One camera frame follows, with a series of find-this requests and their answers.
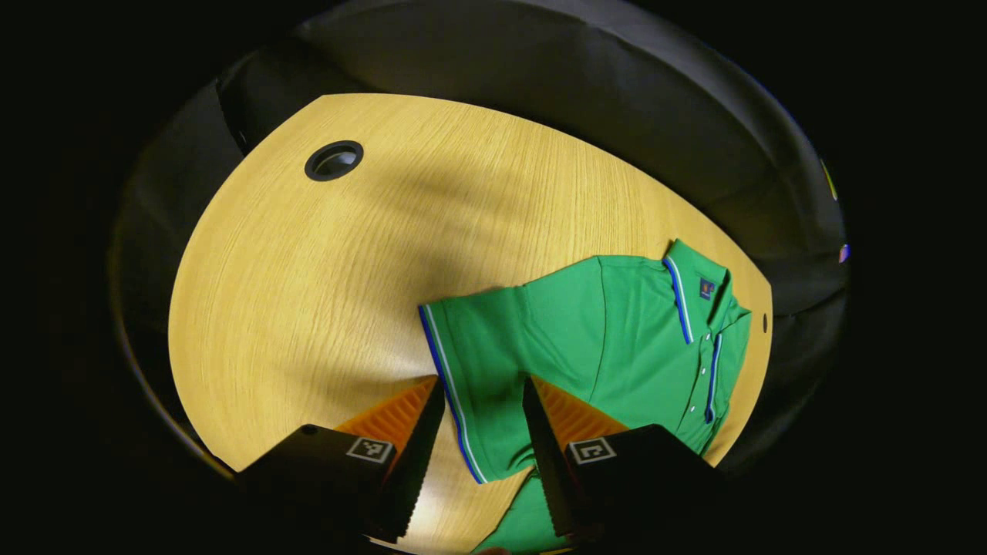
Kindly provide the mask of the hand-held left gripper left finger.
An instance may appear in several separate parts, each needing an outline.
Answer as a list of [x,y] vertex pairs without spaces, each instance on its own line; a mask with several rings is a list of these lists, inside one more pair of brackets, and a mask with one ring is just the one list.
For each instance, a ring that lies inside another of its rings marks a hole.
[[234,481],[317,544],[395,543],[408,533],[444,410],[440,380],[422,377],[335,428],[299,426]]

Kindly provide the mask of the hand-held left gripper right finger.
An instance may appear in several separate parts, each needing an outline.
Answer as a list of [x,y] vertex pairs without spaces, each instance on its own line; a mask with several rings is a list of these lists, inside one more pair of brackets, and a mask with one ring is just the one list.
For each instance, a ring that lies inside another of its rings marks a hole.
[[536,375],[523,411],[559,537],[680,540],[725,499],[723,475],[663,426],[621,424]]

